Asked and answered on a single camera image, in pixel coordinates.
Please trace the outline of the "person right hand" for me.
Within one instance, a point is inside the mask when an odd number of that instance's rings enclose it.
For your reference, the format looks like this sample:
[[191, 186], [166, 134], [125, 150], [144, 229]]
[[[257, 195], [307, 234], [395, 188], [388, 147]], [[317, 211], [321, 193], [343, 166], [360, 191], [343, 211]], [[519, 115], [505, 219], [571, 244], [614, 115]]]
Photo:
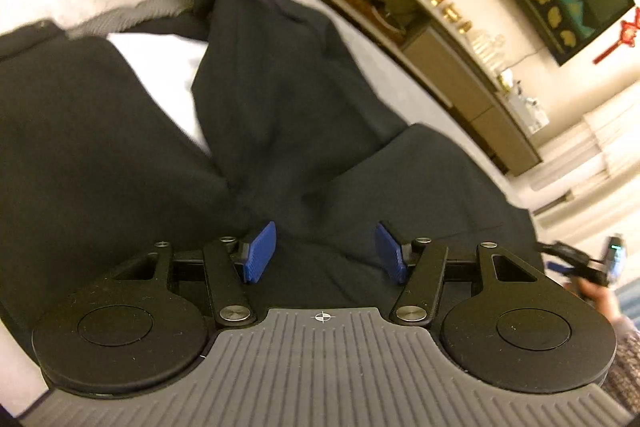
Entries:
[[611, 288], [601, 286], [582, 277], [574, 277], [573, 284], [577, 294], [592, 302], [594, 309], [599, 311], [611, 323], [623, 317], [620, 302]]

